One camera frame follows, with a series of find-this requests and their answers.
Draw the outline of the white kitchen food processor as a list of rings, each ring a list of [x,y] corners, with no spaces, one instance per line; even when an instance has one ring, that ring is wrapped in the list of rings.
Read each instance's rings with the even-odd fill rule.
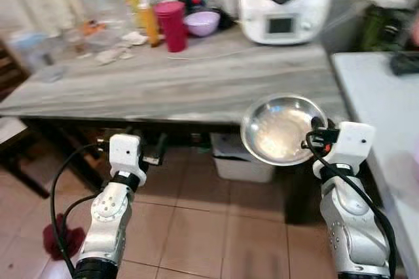
[[[331,0],[239,0],[246,37],[261,45],[301,45],[320,34]]]

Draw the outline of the dark green bottle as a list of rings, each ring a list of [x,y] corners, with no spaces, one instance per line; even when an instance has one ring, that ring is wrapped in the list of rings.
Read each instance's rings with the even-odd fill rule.
[[[411,15],[405,0],[370,0],[358,51],[382,52],[394,48]]]

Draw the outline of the white plastic bin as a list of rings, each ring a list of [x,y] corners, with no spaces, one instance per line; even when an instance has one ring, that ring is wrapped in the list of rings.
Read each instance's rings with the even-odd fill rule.
[[[219,177],[242,182],[272,182],[274,166],[252,156],[239,135],[210,133],[209,137]]]

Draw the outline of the orange plastic bottle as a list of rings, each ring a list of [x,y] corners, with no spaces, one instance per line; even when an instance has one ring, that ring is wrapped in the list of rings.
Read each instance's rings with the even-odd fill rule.
[[[151,0],[139,0],[137,4],[137,15],[140,24],[145,30],[149,45],[156,48],[160,45],[160,34],[158,29],[158,19],[151,7]]]

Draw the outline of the clear plastic container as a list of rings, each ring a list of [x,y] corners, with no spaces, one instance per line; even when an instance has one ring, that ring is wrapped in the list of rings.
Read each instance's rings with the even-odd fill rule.
[[[54,82],[59,72],[54,67],[51,56],[50,39],[42,33],[15,31],[10,37],[10,45],[33,77],[45,83]]]

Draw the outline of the black jar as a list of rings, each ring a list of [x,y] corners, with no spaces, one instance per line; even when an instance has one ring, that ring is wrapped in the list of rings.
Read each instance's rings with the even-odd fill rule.
[[[181,0],[185,4],[185,14],[190,15],[206,9],[205,0]]]

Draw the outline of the dark wooden chair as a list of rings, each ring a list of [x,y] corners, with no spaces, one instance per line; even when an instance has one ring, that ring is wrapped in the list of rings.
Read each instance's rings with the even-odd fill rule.
[[[29,73],[21,66],[12,49],[0,38],[0,102],[29,78]],[[9,172],[18,182],[24,184],[41,198],[50,197],[42,183],[27,174],[19,161],[33,161],[27,150],[36,143],[37,138],[32,130],[16,118],[0,115],[0,170]]]

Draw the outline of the clear orange-capped bottle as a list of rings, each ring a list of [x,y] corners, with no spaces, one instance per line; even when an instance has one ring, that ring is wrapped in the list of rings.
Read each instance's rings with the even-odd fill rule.
[[[79,3],[84,36],[108,31],[122,37],[132,30],[131,18],[123,0],[79,0]]]

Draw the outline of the black remote control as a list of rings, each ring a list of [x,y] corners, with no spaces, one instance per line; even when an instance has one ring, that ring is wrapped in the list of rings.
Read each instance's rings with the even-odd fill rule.
[[[390,70],[397,76],[419,73],[419,52],[393,52],[390,56]]]

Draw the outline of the round steel bowl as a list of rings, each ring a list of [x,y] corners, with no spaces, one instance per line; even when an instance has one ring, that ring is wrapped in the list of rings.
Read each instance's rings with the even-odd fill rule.
[[[302,148],[311,131],[312,117],[327,115],[317,103],[299,94],[273,94],[246,109],[240,123],[240,138],[252,156],[266,164],[296,166],[312,157]]]

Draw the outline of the light purple plastic bowl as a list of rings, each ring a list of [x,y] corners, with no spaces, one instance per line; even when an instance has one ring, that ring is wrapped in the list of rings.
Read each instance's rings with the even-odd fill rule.
[[[197,37],[206,37],[215,33],[219,27],[221,15],[212,10],[202,10],[202,12],[194,12],[183,19],[188,32]]]

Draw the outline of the magenta plastic cup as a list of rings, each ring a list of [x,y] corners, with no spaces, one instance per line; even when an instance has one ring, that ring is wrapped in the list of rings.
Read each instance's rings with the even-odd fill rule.
[[[187,49],[188,30],[183,22],[185,4],[180,1],[157,3],[155,10],[168,51],[183,52]]]

